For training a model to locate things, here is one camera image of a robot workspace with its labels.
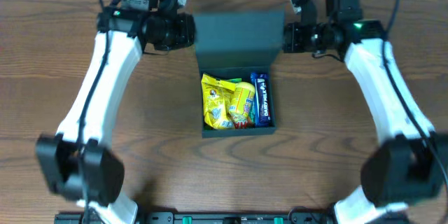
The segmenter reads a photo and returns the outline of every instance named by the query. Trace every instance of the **box flap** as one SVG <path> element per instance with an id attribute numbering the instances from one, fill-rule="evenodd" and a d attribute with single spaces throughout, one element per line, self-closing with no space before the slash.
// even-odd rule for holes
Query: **box flap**
<path id="1" fill-rule="evenodd" d="M 195 15 L 199 69 L 269 66 L 284 37 L 283 10 Z"/>

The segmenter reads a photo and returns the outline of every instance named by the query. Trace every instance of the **yellow snack bag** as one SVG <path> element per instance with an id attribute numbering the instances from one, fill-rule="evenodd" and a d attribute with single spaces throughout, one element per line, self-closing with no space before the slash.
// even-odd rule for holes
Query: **yellow snack bag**
<path id="1" fill-rule="evenodd" d="M 236 84 L 226 80 L 218 80 L 204 73 L 201 86 L 205 123 L 217 130 L 234 129 L 228 111 Z"/>

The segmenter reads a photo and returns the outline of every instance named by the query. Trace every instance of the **wooden table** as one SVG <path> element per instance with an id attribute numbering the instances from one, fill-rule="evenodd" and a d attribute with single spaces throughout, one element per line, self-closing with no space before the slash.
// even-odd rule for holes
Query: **wooden table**
<path id="1" fill-rule="evenodd" d="M 267 10 L 287 0 L 189 0 L 187 11 Z M 361 0 L 385 23 L 393 0 Z M 316 0 L 325 20 L 324 0 Z M 287 22 L 295 20 L 287 5 Z M 97 0 L 0 0 L 0 223 L 51 223 L 81 209 L 51 195 L 34 156 L 74 101 L 92 56 Z M 398 65 L 422 111 L 448 130 L 448 0 L 402 0 L 391 34 Z M 132 74 L 114 131 L 124 190 L 147 209 L 287 211 L 325 208 L 360 183 L 377 147 L 354 77 L 332 59 L 280 54 L 272 66 L 273 136 L 202 139 L 194 48 L 146 55 Z M 435 223 L 437 200 L 410 217 Z"/>

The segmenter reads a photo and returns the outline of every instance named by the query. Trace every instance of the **green led indicator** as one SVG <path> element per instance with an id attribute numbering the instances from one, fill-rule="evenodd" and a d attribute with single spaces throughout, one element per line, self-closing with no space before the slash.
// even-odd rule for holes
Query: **green led indicator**
<path id="1" fill-rule="evenodd" d="M 363 24 L 360 24 L 360 23 L 354 23 L 354 25 L 355 25 L 355 27 L 356 27 L 357 29 L 361 29 L 361 28 L 363 28 Z"/>

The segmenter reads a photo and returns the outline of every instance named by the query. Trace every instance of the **open box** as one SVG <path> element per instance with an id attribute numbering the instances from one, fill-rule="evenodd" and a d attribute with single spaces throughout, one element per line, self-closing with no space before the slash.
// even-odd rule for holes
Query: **open box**
<path id="1" fill-rule="evenodd" d="M 223 80 L 242 78 L 250 83 L 252 72 L 269 74 L 269 127 L 211 129 L 204 122 L 202 111 L 203 138 L 274 133 L 276 120 L 270 67 L 283 44 L 284 17 L 282 10 L 195 15 L 195 49 L 201 78 L 206 73 Z"/>

